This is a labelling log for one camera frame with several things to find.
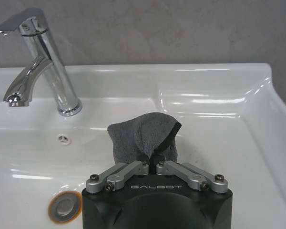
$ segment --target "chrome faucet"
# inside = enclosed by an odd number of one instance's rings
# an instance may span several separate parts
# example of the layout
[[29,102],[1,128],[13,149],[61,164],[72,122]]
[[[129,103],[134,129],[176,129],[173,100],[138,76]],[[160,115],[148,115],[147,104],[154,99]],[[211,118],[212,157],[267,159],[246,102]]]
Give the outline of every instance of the chrome faucet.
[[82,104],[61,62],[42,10],[28,8],[0,25],[0,35],[3,36],[16,30],[35,59],[11,83],[3,100],[12,107],[29,106],[35,82],[43,74],[53,92],[59,113],[63,116],[77,114]]

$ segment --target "drain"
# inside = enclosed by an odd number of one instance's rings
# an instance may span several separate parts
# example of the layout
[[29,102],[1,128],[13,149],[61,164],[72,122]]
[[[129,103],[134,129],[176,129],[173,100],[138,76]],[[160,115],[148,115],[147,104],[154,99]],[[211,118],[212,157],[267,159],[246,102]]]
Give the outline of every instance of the drain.
[[67,135],[57,135],[57,141],[63,146],[68,146],[71,143],[71,139]]
[[66,191],[50,203],[48,214],[55,223],[67,223],[75,219],[82,210],[82,199],[78,192]]

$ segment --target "white ceramic basin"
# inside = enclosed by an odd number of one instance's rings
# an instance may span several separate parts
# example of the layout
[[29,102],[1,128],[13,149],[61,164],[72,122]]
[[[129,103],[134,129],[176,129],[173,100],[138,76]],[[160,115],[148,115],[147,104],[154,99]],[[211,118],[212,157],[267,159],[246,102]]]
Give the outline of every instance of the white ceramic basin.
[[[62,117],[43,79],[29,107],[3,95],[21,68],[0,69],[0,229],[62,225],[47,208],[64,190],[81,192],[92,173],[113,165],[106,128],[144,113],[173,115],[182,128],[180,162],[224,174],[234,229],[286,228],[286,106],[266,64],[70,66],[83,110]],[[71,139],[68,146],[58,134]]]

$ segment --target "gray towel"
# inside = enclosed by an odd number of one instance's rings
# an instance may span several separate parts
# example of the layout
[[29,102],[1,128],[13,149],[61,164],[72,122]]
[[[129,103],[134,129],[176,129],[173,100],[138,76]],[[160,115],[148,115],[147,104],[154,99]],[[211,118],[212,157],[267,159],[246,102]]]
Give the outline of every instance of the gray towel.
[[162,153],[166,160],[177,161],[175,136],[181,124],[163,113],[143,114],[107,128],[113,142],[115,163],[131,163],[142,155]]

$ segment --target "silver metal bracket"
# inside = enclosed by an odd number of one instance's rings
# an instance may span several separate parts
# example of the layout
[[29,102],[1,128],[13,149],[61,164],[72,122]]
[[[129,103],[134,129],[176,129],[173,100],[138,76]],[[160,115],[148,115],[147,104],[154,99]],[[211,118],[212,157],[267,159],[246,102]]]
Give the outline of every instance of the silver metal bracket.
[[116,191],[124,187],[125,182],[133,175],[148,175],[148,164],[134,161],[116,174],[107,177],[107,190]]
[[97,176],[97,179],[88,179],[86,181],[86,190],[89,193],[98,193],[102,191],[104,185],[106,184],[107,177],[112,173],[115,173],[123,168],[127,167],[125,163],[118,163],[111,168],[107,169],[105,172]]
[[165,161],[157,164],[158,175],[176,175],[188,186],[195,190],[206,190],[208,187],[216,193],[225,193],[228,190],[228,182],[221,175],[223,180],[216,180],[215,176],[199,169],[189,163],[181,165],[173,161]]
[[206,180],[208,181],[208,185],[212,191],[217,192],[217,193],[226,193],[228,191],[228,181],[224,179],[224,176],[221,175],[223,180],[216,180],[215,179],[216,175],[214,176],[189,163],[182,163],[181,166],[192,172],[195,172],[199,175],[204,176]]
[[157,174],[176,175],[181,180],[185,181],[190,188],[199,191],[204,190],[207,183],[204,176],[193,173],[173,161],[165,161],[163,164],[157,164]]

